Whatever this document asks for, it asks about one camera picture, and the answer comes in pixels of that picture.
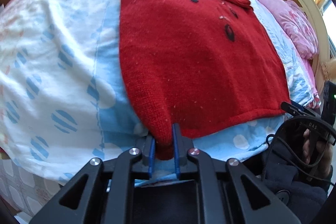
pink pillow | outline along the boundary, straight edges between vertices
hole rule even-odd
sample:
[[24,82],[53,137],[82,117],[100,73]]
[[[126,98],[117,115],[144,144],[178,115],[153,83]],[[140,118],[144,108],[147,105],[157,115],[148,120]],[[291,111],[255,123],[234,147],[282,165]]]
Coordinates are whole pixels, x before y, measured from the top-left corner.
[[318,53],[316,34],[305,14],[291,0],[259,0],[290,37],[301,58],[312,59]]

white and blue bed sheet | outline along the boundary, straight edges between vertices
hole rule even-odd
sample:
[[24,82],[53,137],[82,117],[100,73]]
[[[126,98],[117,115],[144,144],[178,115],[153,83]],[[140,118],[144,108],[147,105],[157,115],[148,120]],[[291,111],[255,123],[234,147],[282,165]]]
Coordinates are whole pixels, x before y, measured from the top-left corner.
[[[291,41],[251,3],[283,61],[291,99],[309,103]],[[1,13],[0,147],[17,165],[64,184],[92,157],[115,158],[147,134],[121,76],[119,13],[120,0],[13,0]],[[251,121],[194,143],[214,158],[245,160],[266,149],[283,120]],[[154,181],[174,178],[172,161],[155,166]]]

window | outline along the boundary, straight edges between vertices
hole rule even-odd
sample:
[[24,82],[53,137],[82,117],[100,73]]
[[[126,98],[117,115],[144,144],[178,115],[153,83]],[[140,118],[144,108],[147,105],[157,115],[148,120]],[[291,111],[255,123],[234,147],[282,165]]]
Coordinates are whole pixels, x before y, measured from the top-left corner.
[[324,5],[323,21],[329,35],[331,55],[336,57],[336,7],[331,0]]

folded red garment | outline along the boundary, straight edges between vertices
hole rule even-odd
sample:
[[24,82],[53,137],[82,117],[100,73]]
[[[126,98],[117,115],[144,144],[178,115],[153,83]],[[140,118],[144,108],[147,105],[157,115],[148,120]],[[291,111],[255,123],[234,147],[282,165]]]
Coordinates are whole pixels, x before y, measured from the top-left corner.
[[121,0],[120,65],[162,159],[175,122],[198,138],[282,114],[289,101],[283,64],[248,0]]

silver screw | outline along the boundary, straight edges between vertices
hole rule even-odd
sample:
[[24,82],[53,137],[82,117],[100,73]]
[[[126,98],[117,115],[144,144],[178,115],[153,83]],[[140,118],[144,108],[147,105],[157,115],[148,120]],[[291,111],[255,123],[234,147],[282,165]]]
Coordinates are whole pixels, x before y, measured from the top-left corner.
[[237,166],[239,164],[239,160],[231,158],[228,160],[229,165],[231,166]]
[[93,158],[90,160],[90,164],[93,166],[96,166],[100,163],[100,159],[99,158]]
[[199,155],[201,151],[198,148],[190,148],[188,150],[189,155],[195,156],[195,155]]
[[137,155],[137,154],[140,153],[140,149],[139,149],[139,148],[136,148],[136,147],[133,147],[133,148],[131,148],[131,149],[129,150],[129,153],[130,153],[131,155]]

